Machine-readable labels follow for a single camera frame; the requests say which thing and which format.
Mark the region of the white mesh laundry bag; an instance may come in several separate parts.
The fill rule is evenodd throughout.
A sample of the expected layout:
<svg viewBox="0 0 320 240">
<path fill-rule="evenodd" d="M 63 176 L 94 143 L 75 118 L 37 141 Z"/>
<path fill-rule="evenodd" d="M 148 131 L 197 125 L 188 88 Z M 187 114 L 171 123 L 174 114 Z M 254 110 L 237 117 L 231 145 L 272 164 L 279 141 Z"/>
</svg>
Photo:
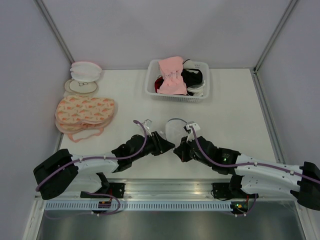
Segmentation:
<svg viewBox="0 0 320 240">
<path fill-rule="evenodd" d="M 187 123 L 181 118 L 171 118 L 166 122 L 164 131 L 160 131 L 160 136 L 174 144 L 173 148 L 176 149 L 181 144 L 181 139 L 188 135 L 184 128 Z"/>
</svg>

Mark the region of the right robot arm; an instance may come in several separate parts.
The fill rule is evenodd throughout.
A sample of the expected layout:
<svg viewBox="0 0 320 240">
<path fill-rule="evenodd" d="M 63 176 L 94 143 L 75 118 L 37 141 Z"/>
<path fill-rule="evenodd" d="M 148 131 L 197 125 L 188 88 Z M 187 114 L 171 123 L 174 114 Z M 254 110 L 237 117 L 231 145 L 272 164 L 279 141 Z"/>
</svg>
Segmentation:
<svg viewBox="0 0 320 240">
<path fill-rule="evenodd" d="M 303 165 L 268 163 L 236 150 L 216 147 L 200 136 L 182 138 L 173 151 L 182 162 L 198 161 L 222 175 L 231 175 L 228 192 L 242 195 L 289 196 L 301 206 L 320 209 L 320 169 L 312 162 Z"/>
</svg>

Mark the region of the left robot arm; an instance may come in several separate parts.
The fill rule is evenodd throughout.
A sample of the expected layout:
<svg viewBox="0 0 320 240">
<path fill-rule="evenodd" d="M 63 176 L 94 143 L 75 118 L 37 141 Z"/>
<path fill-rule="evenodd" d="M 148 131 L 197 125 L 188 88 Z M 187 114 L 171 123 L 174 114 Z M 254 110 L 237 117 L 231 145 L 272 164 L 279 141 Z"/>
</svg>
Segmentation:
<svg viewBox="0 0 320 240">
<path fill-rule="evenodd" d="M 159 156 L 175 148 L 156 131 L 151 135 L 133 135 L 118 148 L 98 155 L 71 154 L 60 149 L 33 170 L 36 191 L 43 200 L 51 200 L 64 192 L 80 192 L 83 198 L 104 198 L 109 193 L 107 174 L 127 170 L 132 163 L 149 154 Z"/>
</svg>

